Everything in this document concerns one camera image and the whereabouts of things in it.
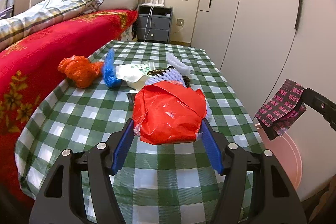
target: tablecloth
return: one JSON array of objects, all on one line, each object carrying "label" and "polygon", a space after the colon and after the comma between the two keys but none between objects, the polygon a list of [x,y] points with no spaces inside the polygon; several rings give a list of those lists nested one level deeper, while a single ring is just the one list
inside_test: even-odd
[{"label": "tablecloth", "polygon": [[[103,61],[115,49],[115,65],[151,61],[166,68],[172,52],[191,68],[190,83],[200,88],[212,109],[208,119],[215,131],[252,152],[261,152],[262,140],[220,71],[202,49],[170,44],[112,41],[90,56]],[[108,89],[102,78],[79,89],[64,80],[40,104],[21,136],[16,164],[22,190],[35,198],[48,170],[62,150],[89,150],[122,129],[132,117],[125,84]],[[95,221],[87,172],[82,173],[88,219]],[[126,223],[208,223],[224,177],[211,168],[201,141],[153,146],[135,137],[124,167],[110,177]],[[247,173],[242,214],[247,216],[253,174]]]}]

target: wardrobe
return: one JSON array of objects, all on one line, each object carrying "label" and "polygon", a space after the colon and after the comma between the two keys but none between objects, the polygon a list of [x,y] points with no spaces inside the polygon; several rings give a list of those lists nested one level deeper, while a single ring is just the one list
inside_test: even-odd
[{"label": "wardrobe", "polygon": [[[254,118],[286,79],[336,102],[335,26],[336,0],[200,0],[192,47],[207,52]],[[288,134],[302,157],[303,200],[336,173],[336,133],[308,107]]]}]

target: metal screw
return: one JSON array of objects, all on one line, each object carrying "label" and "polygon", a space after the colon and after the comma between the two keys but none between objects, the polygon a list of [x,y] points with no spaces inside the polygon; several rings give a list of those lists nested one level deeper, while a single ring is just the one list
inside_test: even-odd
[{"label": "metal screw", "polygon": [[267,156],[267,157],[271,157],[272,155],[273,155],[273,152],[271,151],[271,150],[265,150],[264,151],[264,154],[265,154],[265,156]]},{"label": "metal screw", "polygon": [[97,148],[100,149],[100,150],[106,148],[106,146],[107,146],[106,143],[99,143],[99,144],[97,144]]},{"label": "metal screw", "polygon": [[66,157],[66,156],[69,156],[70,153],[71,153],[71,151],[70,151],[69,149],[66,149],[66,150],[63,150],[62,155],[63,155],[64,157]]},{"label": "metal screw", "polygon": [[229,143],[229,148],[231,150],[236,150],[238,148],[238,145],[236,143]]}]

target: red blanket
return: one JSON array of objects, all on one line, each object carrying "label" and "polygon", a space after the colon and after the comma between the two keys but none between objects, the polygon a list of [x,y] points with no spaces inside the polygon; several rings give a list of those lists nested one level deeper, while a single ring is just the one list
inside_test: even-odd
[{"label": "red blanket", "polygon": [[27,205],[19,187],[14,146],[41,101],[64,79],[63,58],[88,57],[117,39],[137,11],[109,10],[64,21],[36,32],[0,52],[0,183]]}]

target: red plastic bag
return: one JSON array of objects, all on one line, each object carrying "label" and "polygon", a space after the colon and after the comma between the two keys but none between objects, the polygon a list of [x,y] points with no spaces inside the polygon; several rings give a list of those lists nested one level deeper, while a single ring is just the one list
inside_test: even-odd
[{"label": "red plastic bag", "polygon": [[168,81],[146,85],[134,100],[134,133],[154,145],[194,142],[206,113],[200,89]]},{"label": "red plastic bag", "polygon": [[73,55],[63,59],[58,65],[58,71],[65,73],[71,80],[75,81],[79,88],[87,88],[101,74],[104,62],[90,63],[84,56]]}]

